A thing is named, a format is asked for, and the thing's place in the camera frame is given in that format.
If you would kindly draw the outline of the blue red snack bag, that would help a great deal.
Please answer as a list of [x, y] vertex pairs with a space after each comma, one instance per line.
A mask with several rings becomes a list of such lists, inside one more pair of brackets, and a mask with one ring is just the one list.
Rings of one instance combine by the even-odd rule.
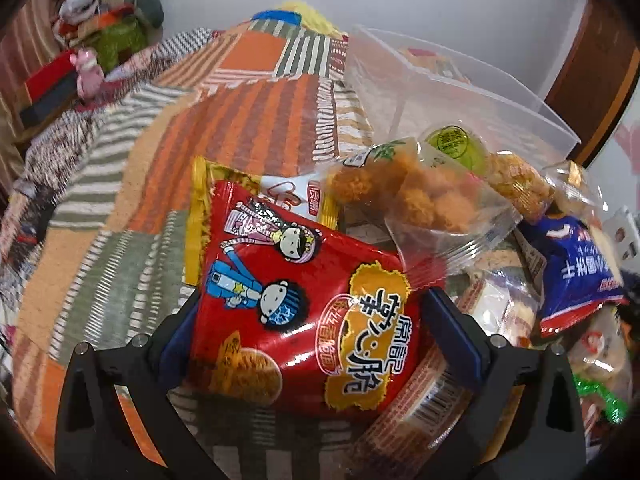
[[539, 331], [544, 338], [582, 322], [607, 302], [625, 300], [616, 278], [585, 224], [572, 216], [518, 225], [529, 274], [541, 296]]

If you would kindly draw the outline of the red cartoon snack bag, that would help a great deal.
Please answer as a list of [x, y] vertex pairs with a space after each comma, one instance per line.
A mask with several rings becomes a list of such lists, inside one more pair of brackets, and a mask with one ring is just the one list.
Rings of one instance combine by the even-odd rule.
[[304, 416], [377, 418], [428, 346], [398, 257], [229, 181], [212, 206], [192, 386]]

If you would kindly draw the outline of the clear bag golden crackers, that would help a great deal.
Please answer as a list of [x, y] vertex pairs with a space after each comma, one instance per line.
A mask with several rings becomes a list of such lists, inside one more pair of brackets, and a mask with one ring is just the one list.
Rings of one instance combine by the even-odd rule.
[[553, 202], [554, 189], [541, 173], [517, 154], [488, 155], [486, 180], [528, 223], [537, 223]]

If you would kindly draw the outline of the clear bag orange fried snacks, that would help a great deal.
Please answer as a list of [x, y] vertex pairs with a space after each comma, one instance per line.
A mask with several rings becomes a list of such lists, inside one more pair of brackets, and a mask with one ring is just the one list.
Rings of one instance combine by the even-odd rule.
[[386, 229], [414, 289], [469, 268], [522, 220], [485, 180], [413, 136], [332, 162], [323, 187]]

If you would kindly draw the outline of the green jelly cup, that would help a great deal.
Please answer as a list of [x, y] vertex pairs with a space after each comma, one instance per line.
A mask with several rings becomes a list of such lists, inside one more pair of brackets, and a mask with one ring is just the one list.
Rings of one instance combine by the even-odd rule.
[[482, 176], [485, 173], [488, 149], [471, 130], [460, 125], [446, 125], [428, 132], [424, 141], [474, 174]]

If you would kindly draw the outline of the yellow white cracker snack bag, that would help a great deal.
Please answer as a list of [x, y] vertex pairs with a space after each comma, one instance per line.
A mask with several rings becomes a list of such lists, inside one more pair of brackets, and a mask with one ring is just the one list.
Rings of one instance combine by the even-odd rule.
[[224, 217], [224, 232], [231, 236], [230, 245], [266, 245], [288, 261], [305, 263], [320, 248], [318, 235], [306, 226], [286, 220], [278, 210], [292, 212], [329, 229], [337, 228], [337, 203], [322, 191], [318, 174], [254, 176], [202, 156], [195, 157], [184, 248], [186, 284], [196, 284], [202, 274], [205, 249], [212, 239], [210, 222], [218, 210], [214, 194], [219, 181], [235, 183], [250, 194], [244, 202], [235, 202]]

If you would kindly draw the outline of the green wrapper snack pack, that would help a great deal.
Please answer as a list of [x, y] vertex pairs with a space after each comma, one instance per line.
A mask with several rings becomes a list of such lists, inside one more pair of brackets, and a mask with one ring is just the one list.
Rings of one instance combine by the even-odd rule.
[[573, 378], [578, 396], [581, 399], [587, 396], [596, 396], [600, 400], [602, 410], [610, 424], [620, 425], [626, 419], [628, 403], [624, 399], [612, 393], [602, 382], [578, 374], [574, 374]]

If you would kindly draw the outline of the brick pattern snack pack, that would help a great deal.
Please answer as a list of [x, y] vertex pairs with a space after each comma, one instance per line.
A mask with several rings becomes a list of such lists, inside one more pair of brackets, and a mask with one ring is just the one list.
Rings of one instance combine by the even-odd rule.
[[393, 402], [352, 445], [347, 479], [413, 479], [472, 399], [432, 347]]

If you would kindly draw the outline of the patchwork striped bed blanket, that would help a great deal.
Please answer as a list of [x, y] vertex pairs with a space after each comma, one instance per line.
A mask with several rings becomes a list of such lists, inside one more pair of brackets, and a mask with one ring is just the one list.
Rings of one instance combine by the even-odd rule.
[[343, 81], [347, 46], [276, 20], [180, 32], [136, 53], [99, 104], [68, 110], [32, 144], [2, 221], [1, 326], [10, 407], [47, 468], [76, 344], [126, 344], [192, 294], [194, 159], [289, 175], [370, 143]]

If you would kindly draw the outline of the pink plush toy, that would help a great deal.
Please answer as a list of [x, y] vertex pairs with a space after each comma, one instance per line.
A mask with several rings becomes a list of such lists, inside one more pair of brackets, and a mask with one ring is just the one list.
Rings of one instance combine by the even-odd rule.
[[85, 102], [91, 101], [104, 81], [104, 71], [98, 63], [96, 51], [91, 48], [79, 49], [70, 55], [70, 62], [77, 74], [77, 95]]

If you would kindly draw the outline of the red and black box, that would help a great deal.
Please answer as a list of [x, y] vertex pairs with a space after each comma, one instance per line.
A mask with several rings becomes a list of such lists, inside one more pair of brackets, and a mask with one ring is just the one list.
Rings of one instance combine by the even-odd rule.
[[76, 96], [75, 61], [75, 50], [62, 52], [32, 74], [17, 91], [16, 104], [24, 128], [41, 124]]

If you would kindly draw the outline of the clear plastic storage bin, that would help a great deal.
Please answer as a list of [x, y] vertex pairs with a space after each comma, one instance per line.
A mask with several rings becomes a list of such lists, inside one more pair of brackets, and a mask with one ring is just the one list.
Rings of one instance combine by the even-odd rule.
[[344, 81], [356, 92], [372, 142], [458, 125], [489, 151], [510, 151], [537, 168], [566, 159], [578, 135], [510, 74], [432, 42], [357, 25]]

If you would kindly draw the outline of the brown wooden door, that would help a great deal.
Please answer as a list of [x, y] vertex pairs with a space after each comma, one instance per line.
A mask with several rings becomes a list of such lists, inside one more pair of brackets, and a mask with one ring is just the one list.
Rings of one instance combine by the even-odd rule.
[[611, 136], [639, 78], [639, 40], [606, 0], [587, 0], [546, 103], [578, 135], [568, 157], [586, 166]]

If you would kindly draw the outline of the green patterned bag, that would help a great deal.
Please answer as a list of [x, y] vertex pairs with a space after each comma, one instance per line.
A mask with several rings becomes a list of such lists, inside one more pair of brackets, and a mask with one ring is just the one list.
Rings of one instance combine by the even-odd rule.
[[87, 41], [96, 51], [99, 66], [104, 73], [111, 73], [134, 54], [148, 46], [148, 38], [138, 19], [129, 15], [120, 22], [96, 32]]

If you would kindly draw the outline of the striped brown curtain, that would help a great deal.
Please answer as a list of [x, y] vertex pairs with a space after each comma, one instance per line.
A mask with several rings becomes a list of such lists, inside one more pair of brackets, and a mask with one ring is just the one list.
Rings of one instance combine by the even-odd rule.
[[52, 24], [65, 0], [17, 0], [1, 26], [1, 198], [5, 200], [24, 168], [17, 149], [23, 126], [17, 93], [29, 76], [51, 62], [61, 48]]

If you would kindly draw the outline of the yellow pillow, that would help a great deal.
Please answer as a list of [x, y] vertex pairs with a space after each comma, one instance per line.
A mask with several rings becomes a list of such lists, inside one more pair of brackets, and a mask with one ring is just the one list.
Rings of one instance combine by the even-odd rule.
[[277, 6], [278, 10], [296, 13], [300, 16], [300, 24], [303, 28], [318, 32], [318, 34], [329, 36], [333, 39], [343, 40], [347, 37], [331, 21], [310, 4], [302, 0], [286, 0]]

